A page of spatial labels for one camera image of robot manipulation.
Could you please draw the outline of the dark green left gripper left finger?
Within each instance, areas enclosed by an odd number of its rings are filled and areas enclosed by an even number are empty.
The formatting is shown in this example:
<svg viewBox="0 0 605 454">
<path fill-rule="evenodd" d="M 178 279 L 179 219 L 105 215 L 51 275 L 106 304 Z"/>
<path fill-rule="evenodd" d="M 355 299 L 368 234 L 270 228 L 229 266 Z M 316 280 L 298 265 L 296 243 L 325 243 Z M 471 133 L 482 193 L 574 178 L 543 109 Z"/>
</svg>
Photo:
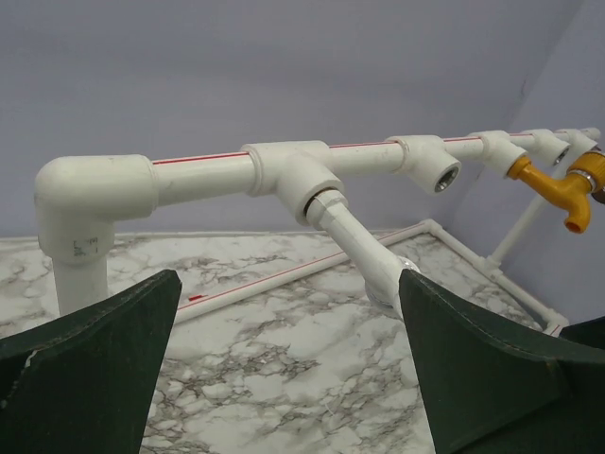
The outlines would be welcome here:
<svg viewBox="0 0 605 454">
<path fill-rule="evenodd" d="M 181 292 L 163 270 L 3 338 L 2 452 L 139 452 Z"/>
</svg>

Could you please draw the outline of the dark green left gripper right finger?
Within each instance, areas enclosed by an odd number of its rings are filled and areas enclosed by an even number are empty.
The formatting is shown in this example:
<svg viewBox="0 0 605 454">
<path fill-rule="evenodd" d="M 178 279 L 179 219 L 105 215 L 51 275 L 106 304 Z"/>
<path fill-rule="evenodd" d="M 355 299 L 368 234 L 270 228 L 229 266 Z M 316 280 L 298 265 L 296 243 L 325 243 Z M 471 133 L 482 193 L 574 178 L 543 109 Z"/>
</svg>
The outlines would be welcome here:
<svg viewBox="0 0 605 454">
<path fill-rule="evenodd" d="M 399 295 L 436 452 L 603 452 L 603 319 L 550 336 L 409 270 Z"/>
</svg>

